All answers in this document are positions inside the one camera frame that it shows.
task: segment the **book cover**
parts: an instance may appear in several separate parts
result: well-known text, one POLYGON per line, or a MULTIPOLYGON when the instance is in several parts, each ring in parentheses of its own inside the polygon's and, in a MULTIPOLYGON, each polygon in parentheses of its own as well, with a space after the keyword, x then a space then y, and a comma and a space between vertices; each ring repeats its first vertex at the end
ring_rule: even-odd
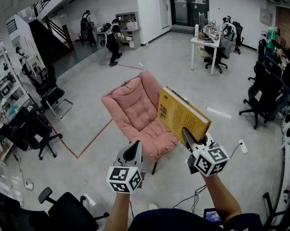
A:
POLYGON ((158 117, 183 144, 184 127, 201 141, 211 124, 207 116, 169 87, 161 88, 158 117))

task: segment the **armchair cushion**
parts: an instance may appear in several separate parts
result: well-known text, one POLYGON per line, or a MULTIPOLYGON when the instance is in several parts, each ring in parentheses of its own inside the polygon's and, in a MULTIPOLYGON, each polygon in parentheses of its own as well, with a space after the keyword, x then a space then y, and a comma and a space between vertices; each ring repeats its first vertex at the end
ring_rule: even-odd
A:
POLYGON ((101 98, 123 134, 130 141, 140 140, 144 154, 154 161, 178 143, 157 118, 161 87, 149 71, 144 71, 101 98))

